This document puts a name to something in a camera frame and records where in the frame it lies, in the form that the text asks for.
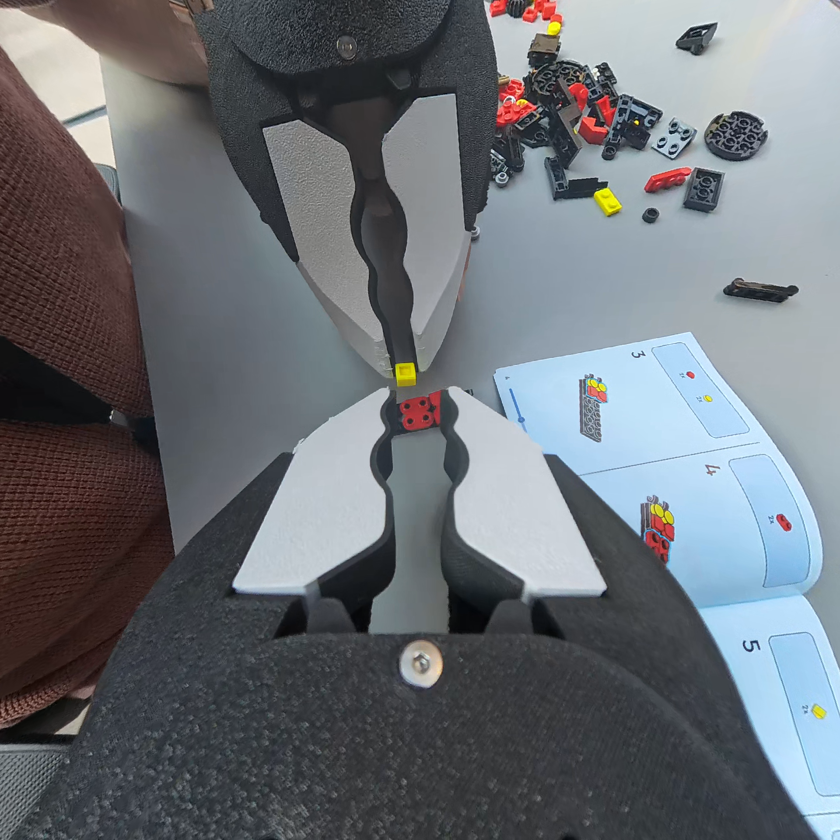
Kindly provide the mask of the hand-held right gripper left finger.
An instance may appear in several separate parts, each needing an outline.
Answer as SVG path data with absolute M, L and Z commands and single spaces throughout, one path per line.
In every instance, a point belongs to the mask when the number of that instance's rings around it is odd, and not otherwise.
M 300 441 L 237 572 L 238 594 L 371 604 L 396 566 L 387 388 Z

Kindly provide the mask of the blue-grey square toy plate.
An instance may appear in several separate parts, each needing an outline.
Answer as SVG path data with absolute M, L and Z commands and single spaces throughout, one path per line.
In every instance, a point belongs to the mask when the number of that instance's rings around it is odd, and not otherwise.
M 650 147 L 653 151 L 662 154 L 671 161 L 677 159 L 697 136 L 697 129 L 682 122 L 678 118 L 672 118 L 668 126 L 654 140 L 651 140 Z

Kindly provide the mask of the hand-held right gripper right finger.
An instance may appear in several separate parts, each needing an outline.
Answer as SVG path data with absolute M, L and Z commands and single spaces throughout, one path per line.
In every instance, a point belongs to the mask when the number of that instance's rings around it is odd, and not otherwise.
M 541 447 L 457 386 L 441 392 L 441 431 L 450 591 L 485 614 L 508 599 L 602 595 L 606 583 Z

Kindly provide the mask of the black wedge toy piece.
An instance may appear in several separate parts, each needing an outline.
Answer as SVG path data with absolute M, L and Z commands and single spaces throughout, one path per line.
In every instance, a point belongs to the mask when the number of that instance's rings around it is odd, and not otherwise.
M 718 29 L 718 22 L 689 27 L 675 42 L 678 49 L 700 56 L 711 43 Z

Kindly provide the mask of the grey desk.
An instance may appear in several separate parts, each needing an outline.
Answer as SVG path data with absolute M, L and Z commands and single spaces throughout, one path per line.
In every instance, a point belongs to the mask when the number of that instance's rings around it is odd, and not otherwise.
M 497 368 L 691 331 L 778 445 L 822 533 L 809 597 L 838 647 L 838 8 L 830 2 L 561 2 L 562 53 L 699 133 L 760 116 L 759 154 L 699 134 L 677 165 L 725 173 L 709 214 L 646 197 L 668 165 L 586 146 L 576 176 L 623 210 L 554 202 L 541 159 L 493 188 L 464 294 L 413 392 L 459 385 L 499 409 Z M 676 47 L 718 22 L 700 56 Z M 175 551 L 281 452 L 385 381 L 342 340 L 233 172 L 204 91 L 102 62 Z M 655 224 L 643 222 L 656 207 Z M 727 297 L 734 278 L 799 293 Z

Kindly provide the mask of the person's left forearm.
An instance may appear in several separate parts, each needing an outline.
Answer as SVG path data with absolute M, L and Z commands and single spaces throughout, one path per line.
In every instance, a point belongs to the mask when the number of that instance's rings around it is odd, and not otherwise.
M 11 1 L 2 7 L 63 27 L 101 56 L 146 77 L 208 86 L 207 57 L 187 2 Z

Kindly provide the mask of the long black hinge piece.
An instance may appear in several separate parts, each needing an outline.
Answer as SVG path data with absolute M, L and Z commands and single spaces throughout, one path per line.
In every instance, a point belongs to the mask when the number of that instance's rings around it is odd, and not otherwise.
M 722 293 L 730 298 L 782 303 L 797 295 L 799 291 L 796 285 L 779 286 L 737 277 L 723 288 Z

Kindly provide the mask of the black red yellow brick assembly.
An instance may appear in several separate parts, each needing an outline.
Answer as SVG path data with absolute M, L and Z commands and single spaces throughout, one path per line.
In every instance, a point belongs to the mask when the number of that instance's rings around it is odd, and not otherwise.
M 442 391 L 436 391 L 395 402 L 387 414 L 392 433 L 396 436 L 439 427 L 441 395 Z

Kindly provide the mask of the black round toy plate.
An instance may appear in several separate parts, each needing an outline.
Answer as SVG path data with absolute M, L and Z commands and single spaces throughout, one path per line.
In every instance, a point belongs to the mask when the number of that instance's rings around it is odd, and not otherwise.
M 753 158 L 762 149 L 769 132 L 756 115 L 731 111 L 713 118 L 703 135 L 709 152 L 726 161 L 741 162 Z

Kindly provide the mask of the dark grey square brick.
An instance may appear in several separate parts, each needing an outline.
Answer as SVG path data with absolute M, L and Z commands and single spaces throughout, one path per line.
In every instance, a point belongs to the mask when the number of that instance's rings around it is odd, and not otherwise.
M 683 207 L 705 214 L 713 212 L 719 203 L 724 177 L 720 171 L 694 168 L 686 182 Z

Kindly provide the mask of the light blue instruction booklet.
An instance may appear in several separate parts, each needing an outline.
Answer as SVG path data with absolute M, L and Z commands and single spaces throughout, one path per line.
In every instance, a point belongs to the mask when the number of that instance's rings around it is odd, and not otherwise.
M 507 418 L 675 576 L 792 800 L 820 838 L 838 838 L 838 665 L 805 597 L 823 544 L 759 421 L 688 332 L 503 367 L 494 380 Z

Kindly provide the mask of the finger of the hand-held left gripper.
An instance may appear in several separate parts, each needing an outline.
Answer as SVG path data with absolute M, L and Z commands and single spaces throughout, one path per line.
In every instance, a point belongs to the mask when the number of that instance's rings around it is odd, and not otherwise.
M 300 120 L 268 126 L 263 134 L 300 273 L 347 343 L 377 373 L 392 377 L 383 327 L 371 305 L 370 269 L 352 234 L 349 152 Z
M 406 218 L 412 335 L 418 369 L 426 371 L 447 334 L 470 249 L 455 94 L 415 99 L 385 134 L 382 156 Z

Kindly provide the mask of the person in brown sweater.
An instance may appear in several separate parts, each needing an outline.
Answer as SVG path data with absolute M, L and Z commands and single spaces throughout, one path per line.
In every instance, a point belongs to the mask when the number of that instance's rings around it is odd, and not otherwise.
M 123 210 L 5 52 L 1 83 L 9 728 L 91 695 L 174 550 Z

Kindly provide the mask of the black angled toy brick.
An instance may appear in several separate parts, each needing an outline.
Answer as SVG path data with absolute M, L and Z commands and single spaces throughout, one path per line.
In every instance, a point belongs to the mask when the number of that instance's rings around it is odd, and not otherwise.
M 595 193 L 608 187 L 608 182 L 601 182 L 597 177 L 570 179 L 556 156 L 546 157 L 543 164 L 554 201 L 593 197 Z

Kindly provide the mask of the pile of toy bricks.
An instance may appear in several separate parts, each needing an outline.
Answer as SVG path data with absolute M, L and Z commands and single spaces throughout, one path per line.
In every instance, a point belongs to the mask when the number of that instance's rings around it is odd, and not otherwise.
M 567 171 L 585 144 L 601 150 L 605 161 L 622 148 L 645 150 L 663 112 L 621 94 L 609 64 L 590 66 L 563 58 L 563 17 L 556 2 L 486 2 L 488 16 L 540 25 L 527 50 L 523 77 L 498 72 L 495 139 L 490 152 L 492 177 L 524 167 L 526 149 L 547 149 Z

